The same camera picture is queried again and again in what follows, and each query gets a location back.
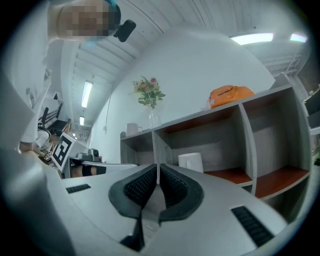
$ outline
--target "pink rose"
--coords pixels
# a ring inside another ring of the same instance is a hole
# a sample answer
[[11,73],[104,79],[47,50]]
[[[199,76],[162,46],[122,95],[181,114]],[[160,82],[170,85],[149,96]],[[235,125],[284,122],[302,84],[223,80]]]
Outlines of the pink rose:
[[152,85],[155,85],[155,84],[157,83],[157,79],[155,79],[154,77],[152,77],[152,78],[150,79],[150,82],[151,82]]
[[144,81],[142,81],[141,83],[140,83],[140,88],[141,89],[144,89],[144,88],[146,88],[146,83],[144,82]]

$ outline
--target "cup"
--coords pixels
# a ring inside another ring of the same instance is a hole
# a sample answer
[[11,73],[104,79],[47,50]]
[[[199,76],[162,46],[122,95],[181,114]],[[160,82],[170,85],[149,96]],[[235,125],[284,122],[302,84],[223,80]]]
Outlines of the cup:
[[204,172],[200,153],[188,153],[178,155],[178,163],[180,167],[187,168],[199,173]]
[[138,126],[137,123],[134,123],[134,122],[127,123],[125,136],[128,137],[128,136],[137,134],[139,132],[139,128],[141,128],[141,132],[142,132],[142,127]]

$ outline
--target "orange pouch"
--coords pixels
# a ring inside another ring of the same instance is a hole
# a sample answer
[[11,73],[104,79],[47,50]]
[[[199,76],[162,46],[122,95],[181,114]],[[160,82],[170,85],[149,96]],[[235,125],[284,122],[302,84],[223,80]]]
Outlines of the orange pouch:
[[250,97],[252,95],[255,95],[255,93],[248,87],[225,85],[214,89],[210,93],[210,107],[215,108],[230,102]]

